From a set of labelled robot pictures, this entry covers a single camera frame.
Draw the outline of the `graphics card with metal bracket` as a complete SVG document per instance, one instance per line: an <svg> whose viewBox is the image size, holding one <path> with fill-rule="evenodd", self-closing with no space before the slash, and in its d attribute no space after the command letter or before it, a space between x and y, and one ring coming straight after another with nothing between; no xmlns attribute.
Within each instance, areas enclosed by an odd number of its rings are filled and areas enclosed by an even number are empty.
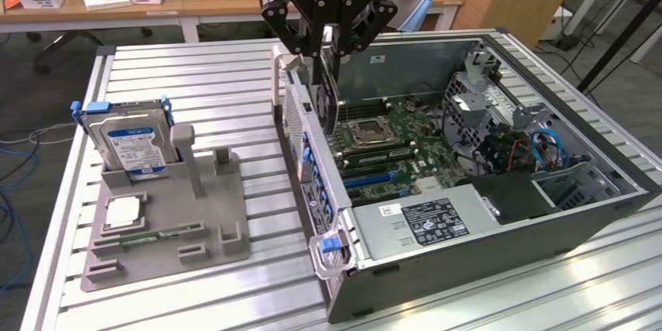
<svg viewBox="0 0 662 331"><path fill-rule="evenodd" d="M323 43L318 56L312 57L310 93L324 135L331 135L338 123L338 76L341 56L335 54L338 24L323 29Z"/></svg>

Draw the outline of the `silver drive cage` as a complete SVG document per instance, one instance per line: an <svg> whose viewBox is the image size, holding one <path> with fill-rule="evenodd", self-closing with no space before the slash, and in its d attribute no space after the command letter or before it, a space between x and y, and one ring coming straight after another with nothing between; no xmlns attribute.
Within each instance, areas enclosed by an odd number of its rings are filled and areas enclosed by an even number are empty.
<svg viewBox="0 0 662 331"><path fill-rule="evenodd" d="M506 134L514 127L517 106L489 78L457 72L445 91L443 137L449 144L469 152L507 153L517 139Z"/></svg>

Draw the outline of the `CPU socket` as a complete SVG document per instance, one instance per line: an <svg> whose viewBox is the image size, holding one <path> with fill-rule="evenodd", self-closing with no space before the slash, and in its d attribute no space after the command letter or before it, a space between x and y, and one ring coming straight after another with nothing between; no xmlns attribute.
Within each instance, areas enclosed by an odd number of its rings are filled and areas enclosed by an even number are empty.
<svg viewBox="0 0 662 331"><path fill-rule="evenodd" d="M382 146L398 140L386 116L353 120L347 128L357 148Z"/></svg>

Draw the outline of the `green motherboard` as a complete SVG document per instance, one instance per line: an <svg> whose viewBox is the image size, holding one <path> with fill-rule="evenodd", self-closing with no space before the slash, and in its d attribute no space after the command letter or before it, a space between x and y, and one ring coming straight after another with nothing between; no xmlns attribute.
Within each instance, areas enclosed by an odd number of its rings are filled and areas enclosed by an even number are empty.
<svg viewBox="0 0 662 331"><path fill-rule="evenodd" d="M413 184L418 178L429 176L439 179L442 189L451 188L473 172L459 163L457 151L442 137L439 107L421 95L377 98L362 102L341 102L338 109L338 123L334 133L326 136L326 140L342 186L345 181L401 170L401 174L391 182L359 188L345 188L351 206L361 207L418 195ZM398 140L382 146L354 147L347 123L378 116L387 117ZM354 168L345 168L339 162L343 152L397 144L418 147L418 154L414 158Z"/></svg>

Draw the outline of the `black floor device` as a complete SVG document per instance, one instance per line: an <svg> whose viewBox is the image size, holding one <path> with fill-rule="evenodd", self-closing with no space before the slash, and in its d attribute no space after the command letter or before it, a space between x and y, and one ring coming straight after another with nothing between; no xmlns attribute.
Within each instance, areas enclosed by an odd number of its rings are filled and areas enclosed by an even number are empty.
<svg viewBox="0 0 662 331"><path fill-rule="evenodd" d="M583 46L585 42L581 36L562 35L555 41L554 46L562 51L570 51L577 46Z"/></svg>

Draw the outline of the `hard disk in blue caddy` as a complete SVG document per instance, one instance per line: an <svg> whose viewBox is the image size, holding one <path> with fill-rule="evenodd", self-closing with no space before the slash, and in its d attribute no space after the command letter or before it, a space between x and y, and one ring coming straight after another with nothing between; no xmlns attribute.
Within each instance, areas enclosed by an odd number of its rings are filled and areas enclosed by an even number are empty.
<svg viewBox="0 0 662 331"><path fill-rule="evenodd" d="M170 142L174 126L167 97L134 102L71 103L71 117L92 139L104 170L123 171L131 181L167 176L167 166L179 161Z"/></svg>

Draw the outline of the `silver chipset heatsink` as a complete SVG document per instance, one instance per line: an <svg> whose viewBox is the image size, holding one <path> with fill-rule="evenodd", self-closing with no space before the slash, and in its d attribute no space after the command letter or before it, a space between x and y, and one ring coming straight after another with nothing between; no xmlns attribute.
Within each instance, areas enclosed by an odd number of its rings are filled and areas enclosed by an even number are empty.
<svg viewBox="0 0 662 331"><path fill-rule="evenodd" d="M417 191L417 194L422 194L442 189L443 185L435 176L429 176L418 178L413 184L413 187Z"/></svg>

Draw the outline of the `black office chair base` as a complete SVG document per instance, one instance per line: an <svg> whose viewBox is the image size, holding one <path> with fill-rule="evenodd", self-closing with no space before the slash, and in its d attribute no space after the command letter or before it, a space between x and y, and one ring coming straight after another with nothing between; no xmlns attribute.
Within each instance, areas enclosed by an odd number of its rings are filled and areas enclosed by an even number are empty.
<svg viewBox="0 0 662 331"><path fill-rule="evenodd" d="M154 35L154 31L150 27L142 26L140 34L143 37L151 37ZM38 32L28 32L26 35L28 36L31 42L36 42L42 40L42 36ZM43 48L42 51L38 52L38 54L35 55L34 72L36 74L42 74L42 75L50 74L51 71L50 66L47 64L43 64L46 57L54 54L58 50L60 50L60 48L76 38L87 39L98 47L106 45L102 39L87 29L66 31L64 34L62 34L55 39L55 41L52 41L51 44L47 45L46 48Z"/></svg>

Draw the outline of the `black slanted pole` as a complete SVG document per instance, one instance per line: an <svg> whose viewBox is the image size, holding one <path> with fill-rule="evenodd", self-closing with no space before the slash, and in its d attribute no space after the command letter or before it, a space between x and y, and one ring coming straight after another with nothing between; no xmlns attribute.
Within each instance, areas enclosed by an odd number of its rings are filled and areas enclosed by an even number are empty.
<svg viewBox="0 0 662 331"><path fill-rule="evenodd" d="M655 12L657 7L662 3L662 0L647 0L645 5L641 7L639 12L633 17L633 20L625 27L623 31L618 35L617 39L611 43L610 47L602 54L598 59L594 67L586 74L585 78L581 80L575 89L585 95L589 96L593 91L603 84L606 79L611 76L611 74L618 70L618 68L623 65L623 63L635 55L635 52L645 46L647 40L654 36L655 31L653 31L646 39L637 45L629 55L613 66L605 76L595 83L594 80L598 78L598 75L602 73L603 69L607 67L607 64L611 62L614 57L617 56L621 49L625 47L627 41L633 38L635 32L641 28L643 22L647 20L650 15Z"/></svg>

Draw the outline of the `grey power supply unit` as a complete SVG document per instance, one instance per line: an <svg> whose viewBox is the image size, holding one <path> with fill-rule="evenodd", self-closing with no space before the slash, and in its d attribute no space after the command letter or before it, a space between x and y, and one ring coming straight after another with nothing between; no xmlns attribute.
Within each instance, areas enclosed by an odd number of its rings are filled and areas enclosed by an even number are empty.
<svg viewBox="0 0 662 331"><path fill-rule="evenodd" d="M470 184L365 205L353 212L373 260L438 248L499 227Z"/></svg>

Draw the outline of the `blue case latch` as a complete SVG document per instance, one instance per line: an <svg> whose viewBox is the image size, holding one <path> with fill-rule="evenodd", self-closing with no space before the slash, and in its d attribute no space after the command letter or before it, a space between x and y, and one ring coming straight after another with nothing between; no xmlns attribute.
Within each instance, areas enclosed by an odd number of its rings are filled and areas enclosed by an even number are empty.
<svg viewBox="0 0 662 331"><path fill-rule="evenodd" d="M341 236L332 235L324 237L318 243L318 251L320 254L339 253L341 255L345 255L347 250Z"/></svg>

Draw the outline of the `silver CPU chip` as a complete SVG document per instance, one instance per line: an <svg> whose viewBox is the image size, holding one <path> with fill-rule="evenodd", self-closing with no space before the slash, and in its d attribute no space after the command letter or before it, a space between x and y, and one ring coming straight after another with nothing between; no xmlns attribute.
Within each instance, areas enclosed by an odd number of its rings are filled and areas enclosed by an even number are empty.
<svg viewBox="0 0 662 331"><path fill-rule="evenodd" d="M130 226L140 217L140 199L136 196L116 198L108 203L104 225L110 229Z"/></svg>

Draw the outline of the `silver disk bay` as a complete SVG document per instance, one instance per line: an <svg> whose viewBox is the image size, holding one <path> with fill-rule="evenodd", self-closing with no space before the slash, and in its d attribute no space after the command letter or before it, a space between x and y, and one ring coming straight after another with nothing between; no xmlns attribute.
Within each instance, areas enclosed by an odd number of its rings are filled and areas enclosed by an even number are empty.
<svg viewBox="0 0 662 331"><path fill-rule="evenodd" d="M559 210L601 202L622 195L605 173L589 162L561 171L537 171L533 180Z"/></svg>

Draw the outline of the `green RAM stick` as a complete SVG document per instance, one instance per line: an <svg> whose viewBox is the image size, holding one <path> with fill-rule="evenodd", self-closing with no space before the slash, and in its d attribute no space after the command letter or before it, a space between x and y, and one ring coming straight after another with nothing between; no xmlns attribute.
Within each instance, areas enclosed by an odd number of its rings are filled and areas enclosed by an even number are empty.
<svg viewBox="0 0 662 331"><path fill-rule="evenodd" d="M159 242L160 240L180 238L184 236L186 233L192 233L195 230L200 229L202 227L203 226L200 224L190 224L156 231L131 233L126 236L119 236L118 238L104 238L95 240L92 242L92 247L98 248L116 243L120 246L131 246L143 243L155 243Z"/></svg>

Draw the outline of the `open black PC case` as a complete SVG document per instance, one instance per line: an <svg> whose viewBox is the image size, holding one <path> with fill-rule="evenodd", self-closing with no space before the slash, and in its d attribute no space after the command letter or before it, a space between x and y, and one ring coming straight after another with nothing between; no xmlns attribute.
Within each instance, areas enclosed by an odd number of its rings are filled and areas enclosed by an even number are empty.
<svg viewBox="0 0 662 331"><path fill-rule="evenodd" d="M439 107L443 137L445 91L453 75L466 71L471 78L489 78L515 102L506 134L517 139L503 155L453 146L459 163L473 170L454 187L474 186L499 227L438 248L373 260L315 113L311 67L312 59L274 48L274 121L330 322L569 253L662 196L662 184L615 144L621 129L509 33L385 35L342 59L338 105L421 95ZM581 162L599 168L622 195L559 210L531 175ZM345 255L318 251L332 235L343 240Z"/></svg>

